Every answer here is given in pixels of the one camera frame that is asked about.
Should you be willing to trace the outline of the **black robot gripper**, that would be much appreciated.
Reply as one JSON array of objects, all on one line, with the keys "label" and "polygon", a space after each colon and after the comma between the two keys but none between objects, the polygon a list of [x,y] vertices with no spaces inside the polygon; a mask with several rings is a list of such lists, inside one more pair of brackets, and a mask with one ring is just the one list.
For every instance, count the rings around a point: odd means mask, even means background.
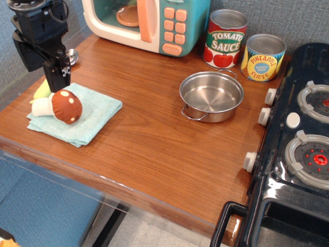
[{"label": "black robot gripper", "polygon": [[14,12],[13,42],[26,69],[43,67],[52,93],[69,86],[71,66],[62,43],[68,32],[66,2],[7,1],[7,5]]}]

